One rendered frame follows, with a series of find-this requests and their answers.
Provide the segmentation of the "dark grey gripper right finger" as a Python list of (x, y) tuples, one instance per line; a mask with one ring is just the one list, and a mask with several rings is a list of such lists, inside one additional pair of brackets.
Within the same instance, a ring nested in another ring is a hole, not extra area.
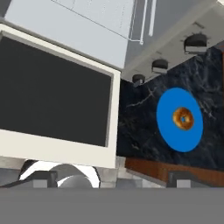
[(199, 178), (189, 171), (169, 171), (167, 186), (170, 188), (216, 188), (224, 187), (224, 183)]

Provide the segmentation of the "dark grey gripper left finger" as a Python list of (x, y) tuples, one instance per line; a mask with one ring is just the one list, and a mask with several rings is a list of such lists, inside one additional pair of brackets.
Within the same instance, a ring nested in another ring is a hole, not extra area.
[(3, 188), (57, 188), (57, 177), (56, 171), (35, 171), (26, 179), (3, 185)]

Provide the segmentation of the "blue plate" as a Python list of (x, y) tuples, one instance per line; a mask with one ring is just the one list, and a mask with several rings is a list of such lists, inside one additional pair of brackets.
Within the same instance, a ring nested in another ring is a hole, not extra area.
[[(189, 109), (194, 117), (194, 125), (189, 130), (178, 128), (173, 120), (173, 112), (180, 107)], [(200, 106), (188, 91), (180, 87), (166, 90), (157, 104), (157, 126), (165, 142), (175, 151), (189, 152), (200, 143), (203, 134), (203, 116)]]

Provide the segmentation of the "brown bagel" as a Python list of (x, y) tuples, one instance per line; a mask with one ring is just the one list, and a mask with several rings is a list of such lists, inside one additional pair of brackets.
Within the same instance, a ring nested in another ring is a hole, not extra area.
[(194, 125), (193, 113), (184, 107), (177, 108), (173, 112), (172, 120), (181, 130), (190, 130)]

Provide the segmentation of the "cream toaster oven door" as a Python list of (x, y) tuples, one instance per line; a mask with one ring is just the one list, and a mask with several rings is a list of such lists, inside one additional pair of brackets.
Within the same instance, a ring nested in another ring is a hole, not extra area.
[(115, 167), (120, 77), (0, 24), (0, 155)]

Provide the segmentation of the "large black toaster oven knob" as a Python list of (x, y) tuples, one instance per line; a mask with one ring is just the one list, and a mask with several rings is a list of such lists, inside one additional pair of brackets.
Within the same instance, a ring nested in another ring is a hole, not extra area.
[(186, 54), (202, 54), (207, 51), (207, 36), (195, 33), (185, 39), (184, 50)]

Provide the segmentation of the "white and black round object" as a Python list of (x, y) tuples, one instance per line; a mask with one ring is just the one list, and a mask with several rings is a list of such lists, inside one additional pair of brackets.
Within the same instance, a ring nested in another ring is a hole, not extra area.
[(24, 180), (36, 171), (57, 172), (57, 188), (89, 189), (101, 186), (99, 174), (93, 166), (61, 164), (30, 159), (24, 162), (18, 174), (18, 180)]

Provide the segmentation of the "brown wooden cupboard front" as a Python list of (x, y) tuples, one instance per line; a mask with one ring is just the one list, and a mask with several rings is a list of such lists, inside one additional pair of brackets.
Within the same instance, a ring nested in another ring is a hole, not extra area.
[(139, 172), (144, 175), (159, 179), (163, 182), (168, 181), (168, 172), (190, 172), (197, 178), (206, 181), (214, 186), (224, 186), (224, 171), (213, 171), (191, 166), (167, 164), (128, 157), (125, 161), (125, 167), (133, 172)]

